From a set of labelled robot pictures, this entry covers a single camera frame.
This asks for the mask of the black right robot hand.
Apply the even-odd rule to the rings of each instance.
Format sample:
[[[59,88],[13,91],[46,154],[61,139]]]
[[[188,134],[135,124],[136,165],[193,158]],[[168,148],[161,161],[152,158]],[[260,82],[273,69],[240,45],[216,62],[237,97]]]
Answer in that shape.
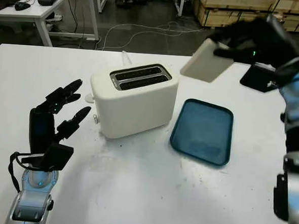
[[[235,62],[269,64],[274,68],[299,57],[299,49],[282,23],[272,14],[251,21],[238,21],[208,36],[215,43],[223,43],[214,51],[216,56]]]

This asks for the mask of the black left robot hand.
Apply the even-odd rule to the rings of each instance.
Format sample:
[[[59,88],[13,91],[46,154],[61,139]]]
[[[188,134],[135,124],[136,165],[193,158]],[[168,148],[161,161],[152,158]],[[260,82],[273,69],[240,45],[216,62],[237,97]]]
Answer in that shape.
[[[90,112],[90,106],[83,107],[70,120],[63,121],[55,127],[54,116],[64,105],[72,103],[81,97],[76,91],[83,81],[74,80],[65,87],[59,87],[45,97],[45,101],[31,109],[29,113],[29,144],[30,152],[42,154],[52,143],[68,139],[80,127],[80,123]]]

